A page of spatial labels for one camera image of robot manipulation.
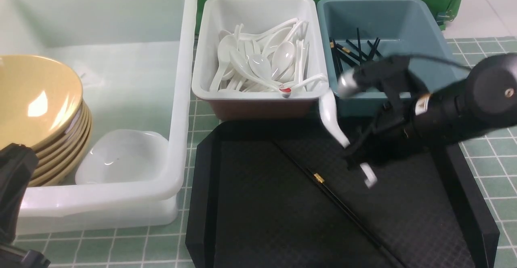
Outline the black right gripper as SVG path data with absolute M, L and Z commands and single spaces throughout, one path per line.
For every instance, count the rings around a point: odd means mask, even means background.
M 344 148 L 348 167 L 360 167 L 368 188 L 377 183 L 369 164 L 380 165 L 408 157 L 422 145 L 417 128 L 429 110 L 429 91 L 410 68 L 412 56 L 389 56 L 352 68 L 337 78 L 337 95 L 350 98 L 370 88 L 386 95 L 371 121 Z

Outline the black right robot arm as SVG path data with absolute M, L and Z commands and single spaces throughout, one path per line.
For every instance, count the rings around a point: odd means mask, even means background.
M 363 169 L 368 186 L 375 181 L 369 164 L 386 165 L 516 125 L 515 53 L 484 58 L 469 68 L 466 78 L 434 92 L 410 71 L 412 59 L 463 67 L 429 55 L 391 55 L 338 78 L 338 94 L 345 98 L 369 88 L 387 97 L 371 122 L 344 148 L 347 164 Z

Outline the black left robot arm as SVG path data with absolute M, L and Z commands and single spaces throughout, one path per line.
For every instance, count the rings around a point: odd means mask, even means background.
M 0 152 L 0 266 L 47 268 L 50 261 L 36 250 L 13 246 L 18 216 L 39 159 L 24 145 L 11 143 Z

